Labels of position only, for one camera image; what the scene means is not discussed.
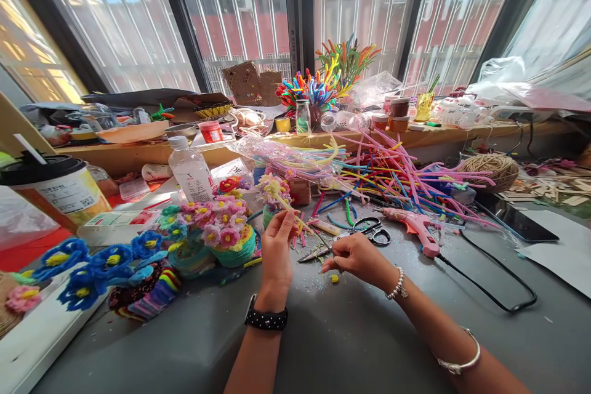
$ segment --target power cord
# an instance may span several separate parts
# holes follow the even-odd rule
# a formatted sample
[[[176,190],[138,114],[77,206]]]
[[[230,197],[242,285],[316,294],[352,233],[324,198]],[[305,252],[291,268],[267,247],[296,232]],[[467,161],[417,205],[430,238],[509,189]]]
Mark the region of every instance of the power cord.
[[[517,276],[517,274],[515,274],[513,271],[511,271],[509,268],[507,268],[503,263],[501,263],[501,261],[499,259],[497,259],[496,257],[494,257],[488,251],[485,251],[484,249],[482,249],[481,247],[479,247],[476,243],[474,243],[472,240],[470,240],[469,238],[467,238],[466,235],[464,234],[464,230],[460,230],[460,235],[464,238],[464,240],[466,240],[468,243],[470,243],[473,247],[475,247],[476,249],[478,249],[480,252],[486,254],[490,259],[492,259],[495,263],[497,263],[498,266],[500,266],[501,268],[503,268],[503,270],[507,274],[509,274],[511,277],[513,277],[515,280],[517,280],[527,290],[527,292],[531,295],[531,298],[529,300],[527,300],[526,302],[523,302],[523,303],[520,303],[520,304],[515,305],[512,308],[507,308],[500,301],[498,301],[496,299],[496,297],[494,297],[490,292],[488,292],[482,285],[480,285],[476,281],[472,280],[470,277],[468,277],[466,274],[464,274],[462,271],[460,271],[448,259],[446,259],[445,257],[443,257],[441,255],[441,253],[439,253],[437,255],[437,259],[440,259],[443,263],[445,263],[447,266],[449,266],[450,268],[452,268],[458,274],[462,275],[464,278],[466,278],[470,282],[472,282],[479,290],[481,290],[482,292],[484,292],[484,294],[489,299],[491,299],[499,308],[501,308],[505,312],[514,314],[514,313],[516,313],[518,311],[521,311],[522,309],[527,308],[528,306],[531,306],[531,305],[533,305],[534,303],[537,302],[537,294],[535,293],[535,291],[533,289],[531,289],[528,286],[528,284],[525,283],[521,278],[519,278],[519,276]]]

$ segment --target black smartwatch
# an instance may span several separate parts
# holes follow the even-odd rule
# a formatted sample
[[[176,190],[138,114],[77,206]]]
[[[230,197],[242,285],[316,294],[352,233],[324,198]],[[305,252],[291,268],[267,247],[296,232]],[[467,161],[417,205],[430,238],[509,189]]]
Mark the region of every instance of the black smartwatch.
[[[257,294],[253,294],[251,302],[248,305],[248,311],[246,312],[246,318],[244,319],[245,325],[250,325],[264,331],[283,331],[285,325],[287,325],[287,308],[280,313],[264,313],[254,309],[254,301],[257,298]]]

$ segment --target phone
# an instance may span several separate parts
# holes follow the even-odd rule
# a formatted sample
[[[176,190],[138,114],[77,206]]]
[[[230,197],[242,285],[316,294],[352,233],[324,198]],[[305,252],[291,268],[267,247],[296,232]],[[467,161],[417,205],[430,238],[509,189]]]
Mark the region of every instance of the phone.
[[[474,202],[522,240],[532,243],[559,240],[556,235],[495,194],[477,193]]]

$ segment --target hand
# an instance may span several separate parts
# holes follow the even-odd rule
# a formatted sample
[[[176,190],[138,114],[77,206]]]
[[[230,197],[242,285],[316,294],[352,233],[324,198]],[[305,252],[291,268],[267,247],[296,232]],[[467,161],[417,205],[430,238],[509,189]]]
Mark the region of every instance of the hand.
[[[262,235],[263,283],[254,305],[256,310],[281,312],[285,308],[294,275],[289,260],[289,242],[298,231],[296,212],[299,211],[290,209],[275,214]]]
[[[363,234],[355,233],[338,239],[332,244],[332,251],[336,262],[333,257],[325,260],[321,272],[341,267],[382,291],[389,293],[396,288],[398,269]]]

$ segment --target glue gun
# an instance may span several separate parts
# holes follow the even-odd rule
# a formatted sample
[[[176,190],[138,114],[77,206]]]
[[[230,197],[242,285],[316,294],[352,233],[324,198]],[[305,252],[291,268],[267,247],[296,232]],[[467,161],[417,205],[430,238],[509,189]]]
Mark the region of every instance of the glue gun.
[[[429,217],[423,214],[415,214],[411,211],[396,208],[379,208],[377,211],[384,214],[388,220],[396,220],[406,225],[407,234],[416,234],[419,236],[421,245],[423,245],[422,252],[427,257],[434,259],[439,255],[439,245],[433,239],[433,236],[427,229],[427,225],[431,224]]]

